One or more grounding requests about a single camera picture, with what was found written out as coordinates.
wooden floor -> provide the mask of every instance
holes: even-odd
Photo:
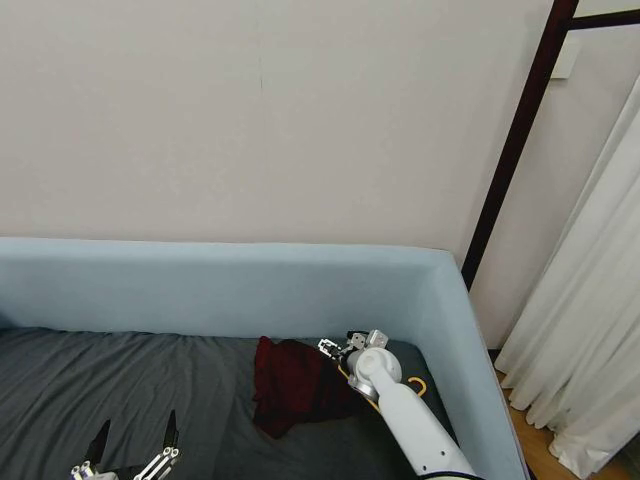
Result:
[[[502,380],[504,375],[500,372],[497,374],[498,378]],[[506,398],[509,395],[509,390],[503,390],[503,393]],[[547,429],[538,430],[527,424],[525,412],[519,412],[509,407],[509,413],[518,433],[524,457],[538,480],[576,480],[577,477],[560,465],[558,460],[547,449],[553,440],[553,433]],[[622,464],[614,458],[600,472],[594,474],[591,479],[630,480],[631,476]]]

gray bed sheet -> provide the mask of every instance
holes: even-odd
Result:
[[[68,478],[106,419],[103,465],[148,462],[176,410],[180,479],[407,479],[414,474],[382,418],[294,426],[274,440],[252,423],[257,340],[145,333],[0,331],[0,479]],[[451,432],[420,352],[390,342],[406,380]]]

dark red fabric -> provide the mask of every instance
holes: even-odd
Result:
[[[345,418],[363,406],[335,364],[296,340],[261,337],[256,349],[253,422],[273,438],[296,423]]]

sheer curtain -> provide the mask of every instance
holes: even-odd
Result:
[[[580,478],[640,431],[640,79],[496,361]]]

bed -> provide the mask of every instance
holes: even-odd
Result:
[[[296,425],[274,440],[252,423],[253,339],[13,329],[0,333],[0,477],[64,479],[111,419],[103,465],[146,463],[172,409],[173,479],[401,479],[412,470],[370,408]],[[391,342],[407,376],[451,431],[419,351]]]
[[[428,377],[479,475],[528,478],[447,252],[5,238],[0,327],[1,478],[64,476],[106,418],[104,463],[141,463],[172,408],[176,479],[411,478],[373,411],[281,440],[251,424],[256,337],[371,328]]]

